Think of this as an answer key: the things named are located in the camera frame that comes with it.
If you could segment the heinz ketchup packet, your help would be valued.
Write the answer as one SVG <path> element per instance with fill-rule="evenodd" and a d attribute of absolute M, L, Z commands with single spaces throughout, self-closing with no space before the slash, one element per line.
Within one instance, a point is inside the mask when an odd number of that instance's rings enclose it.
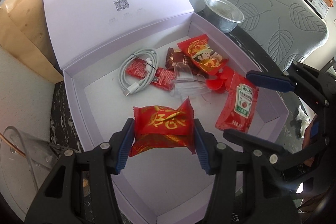
<path fill-rule="evenodd" d="M 247 133 L 255 114 L 259 89 L 244 76 L 234 72 L 228 97 L 215 128 L 234 129 Z"/>

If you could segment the red bow hair clip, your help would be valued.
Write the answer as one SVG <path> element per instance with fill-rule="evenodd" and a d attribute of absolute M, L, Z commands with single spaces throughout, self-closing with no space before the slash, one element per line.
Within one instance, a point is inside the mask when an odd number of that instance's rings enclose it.
<path fill-rule="evenodd" d="M 212 92 L 222 94 L 230 88 L 234 73 L 233 69 L 225 66 L 221 72 L 215 75 L 214 79 L 206 80 L 206 87 Z"/>

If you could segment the red cartoon snack packet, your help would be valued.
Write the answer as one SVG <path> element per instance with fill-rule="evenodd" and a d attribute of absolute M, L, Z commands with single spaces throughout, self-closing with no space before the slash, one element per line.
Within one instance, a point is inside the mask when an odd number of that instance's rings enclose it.
<path fill-rule="evenodd" d="M 228 62 L 228 59 L 209 46 L 209 37 L 206 34 L 179 42 L 177 46 L 196 67 L 211 76 L 216 75 Z"/>

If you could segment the red gold candy packet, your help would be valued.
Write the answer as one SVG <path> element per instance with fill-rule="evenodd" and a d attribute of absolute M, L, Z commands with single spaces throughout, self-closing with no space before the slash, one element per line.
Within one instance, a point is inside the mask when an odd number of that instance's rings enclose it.
<path fill-rule="evenodd" d="M 189 99 L 177 108 L 167 106 L 134 107 L 135 141 L 129 156 L 154 148 L 186 147 L 195 153 L 194 110 Z"/>

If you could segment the long red sauce packet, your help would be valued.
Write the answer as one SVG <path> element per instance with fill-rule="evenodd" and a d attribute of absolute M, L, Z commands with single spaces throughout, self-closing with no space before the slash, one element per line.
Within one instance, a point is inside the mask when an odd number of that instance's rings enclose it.
<path fill-rule="evenodd" d="M 148 73 L 146 69 L 149 67 L 150 66 L 146 64 L 145 60 L 136 58 L 127 67 L 126 74 L 138 79 L 144 79 Z M 155 71 L 155 75 L 151 84 L 156 88 L 169 91 L 170 83 L 174 79 L 175 79 L 175 73 L 173 71 L 164 68 L 158 68 Z"/>

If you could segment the dark brown candy packet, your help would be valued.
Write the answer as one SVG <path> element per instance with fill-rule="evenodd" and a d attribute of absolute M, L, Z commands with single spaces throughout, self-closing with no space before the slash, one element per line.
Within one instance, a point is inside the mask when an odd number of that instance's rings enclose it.
<path fill-rule="evenodd" d="M 172 71 L 174 69 L 173 65 L 175 63 L 184 63 L 185 65 L 188 65 L 193 75 L 198 75 L 200 73 L 200 70 L 195 66 L 192 60 L 187 55 L 185 55 L 181 50 L 175 48 L 168 48 L 165 61 L 166 69 Z"/>

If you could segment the glass cup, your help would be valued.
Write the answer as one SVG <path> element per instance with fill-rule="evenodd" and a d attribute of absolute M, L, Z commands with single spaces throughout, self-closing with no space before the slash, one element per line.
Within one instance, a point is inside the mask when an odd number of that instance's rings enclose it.
<path fill-rule="evenodd" d="M 1 140 L 1 170 L 14 201 L 23 208 L 32 203 L 59 157 L 68 147 L 53 144 L 9 126 L 2 133 L 26 154 L 18 155 Z"/>

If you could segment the crumpled white tissue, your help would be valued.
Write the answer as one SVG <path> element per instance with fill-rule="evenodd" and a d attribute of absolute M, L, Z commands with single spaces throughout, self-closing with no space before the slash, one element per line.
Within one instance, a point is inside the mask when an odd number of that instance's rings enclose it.
<path fill-rule="evenodd" d="M 299 135 L 300 138 L 304 138 L 305 136 L 305 131 L 308 128 L 308 126 L 310 125 L 310 118 L 308 115 L 305 114 L 305 112 L 303 111 L 301 105 L 299 105 L 298 107 L 298 114 L 296 116 L 296 121 L 300 121 L 301 122 L 301 127 L 299 130 Z"/>

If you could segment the grey leaf pattern chair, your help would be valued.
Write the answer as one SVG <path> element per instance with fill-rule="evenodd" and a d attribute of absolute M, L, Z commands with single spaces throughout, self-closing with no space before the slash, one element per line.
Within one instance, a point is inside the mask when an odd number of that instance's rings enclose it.
<path fill-rule="evenodd" d="M 227 0 L 244 14 L 240 27 L 283 71 L 328 38 L 327 25 L 304 0 Z"/>

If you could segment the wooden spoon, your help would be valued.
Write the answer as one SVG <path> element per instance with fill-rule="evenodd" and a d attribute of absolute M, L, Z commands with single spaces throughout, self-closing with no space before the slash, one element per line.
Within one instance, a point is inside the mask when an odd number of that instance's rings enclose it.
<path fill-rule="evenodd" d="M 16 147 L 13 143 L 11 143 L 9 140 L 6 139 L 6 137 L 0 133 L 0 138 L 2 141 L 4 141 L 11 149 L 13 149 L 18 155 L 26 158 L 26 154 L 22 152 L 18 147 Z"/>

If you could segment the steel bowl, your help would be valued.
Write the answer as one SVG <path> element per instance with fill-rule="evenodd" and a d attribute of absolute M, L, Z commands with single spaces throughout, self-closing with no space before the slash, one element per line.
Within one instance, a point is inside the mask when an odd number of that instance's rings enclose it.
<path fill-rule="evenodd" d="M 204 0 L 205 18 L 223 33 L 231 32 L 245 20 L 238 7 L 227 0 Z"/>

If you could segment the white foam board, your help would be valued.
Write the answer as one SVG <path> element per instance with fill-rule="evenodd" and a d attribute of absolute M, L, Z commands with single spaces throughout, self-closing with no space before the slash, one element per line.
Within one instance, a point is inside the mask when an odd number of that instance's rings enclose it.
<path fill-rule="evenodd" d="M 50 137 L 55 85 L 1 50 L 1 133 L 8 126 L 43 140 Z M 1 194 L 24 218 L 35 193 L 27 160 L 1 143 Z"/>

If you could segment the lavender gift box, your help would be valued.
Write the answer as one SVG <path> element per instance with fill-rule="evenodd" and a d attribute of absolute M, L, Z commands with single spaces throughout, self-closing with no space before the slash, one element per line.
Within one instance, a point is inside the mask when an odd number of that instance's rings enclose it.
<path fill-rule="evenodd" d="M 178 93 L 119 84 L 129 57 L 145 75 L 164 67 L 167 50 L 201 34 L 244 75 L 257 68 L 228 36 L 194 12 L 189 0 L 43 0 L 47 28 L 64 74 L 72 118 L 85 150 L 107 141 L 134 107 L 176 109 Z M 154 148 L 127 160 L 113 176 L 119 207 L 133 223 L 196 223 L 205 216 L 213 177 L 187 148 Z"/>

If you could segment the brown paper envelope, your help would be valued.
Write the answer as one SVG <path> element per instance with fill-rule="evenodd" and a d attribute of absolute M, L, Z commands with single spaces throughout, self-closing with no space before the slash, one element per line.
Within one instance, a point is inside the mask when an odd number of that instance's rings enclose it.
<path fill-rule="evenodd" d="M 1 4 L 1 47 L 47 81 L 63 81 L 51 45 L 43 0 Z"/>

